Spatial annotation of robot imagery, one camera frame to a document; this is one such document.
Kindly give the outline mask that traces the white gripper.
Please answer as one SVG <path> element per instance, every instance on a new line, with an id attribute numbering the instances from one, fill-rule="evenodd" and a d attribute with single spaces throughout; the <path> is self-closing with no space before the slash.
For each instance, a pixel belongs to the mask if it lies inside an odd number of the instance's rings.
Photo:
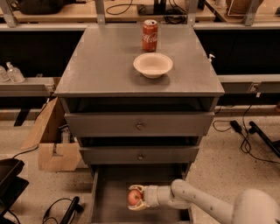
<path id="1" fill-rule="evenodd" d="M 143 193 L 143 200 L 141 199 L 136 205 L 128 206 L 129 210 L 141 211 L 148 207 L 157 207 L 158 202 L 158 187 L 156 185 L 131 185 L 130 190 L 138 190 Z"/>

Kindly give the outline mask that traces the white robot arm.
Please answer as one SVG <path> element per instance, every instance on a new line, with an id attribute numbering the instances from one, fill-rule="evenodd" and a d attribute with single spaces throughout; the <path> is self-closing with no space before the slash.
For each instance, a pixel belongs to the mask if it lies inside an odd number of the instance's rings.
<path id="1" fill-rule="evenodd" d="M 170 185 L 131 185 L 128 203 L 132 211 L 159 206 L 187 209 L 194 204 L 220 224 L 280 223 L 279 204 L 266 192 L 248 189 L 240 193 L 231 205 L 183 179 L 175 179 Z"/>

